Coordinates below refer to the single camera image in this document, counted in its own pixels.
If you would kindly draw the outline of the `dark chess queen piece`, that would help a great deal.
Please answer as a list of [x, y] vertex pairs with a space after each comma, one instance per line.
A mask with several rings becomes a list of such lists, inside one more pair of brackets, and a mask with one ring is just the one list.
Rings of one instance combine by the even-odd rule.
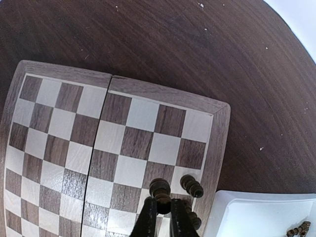
[[182, 200], [182, 203], [194, 229], [198, 230], [201, 227], [201, 219], [197, 216], [195, 212], [192, 211], [192, 206], [190, 202], [188, 202], [187, 200]]

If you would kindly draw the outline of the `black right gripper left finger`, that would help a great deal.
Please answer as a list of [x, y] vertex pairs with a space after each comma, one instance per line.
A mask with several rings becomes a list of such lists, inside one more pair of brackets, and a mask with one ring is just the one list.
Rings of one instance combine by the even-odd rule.
[[156, 237], [157, 201], [147, 197], [130, 237]]

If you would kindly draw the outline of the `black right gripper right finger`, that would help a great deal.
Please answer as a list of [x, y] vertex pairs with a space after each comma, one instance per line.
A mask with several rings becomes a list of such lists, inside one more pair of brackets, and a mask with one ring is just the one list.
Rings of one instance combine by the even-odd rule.
[[170, 211], [171, 237], [198, 237], [198, 233], [189, 216], [192, 206], [187, 200], [173, 198]]

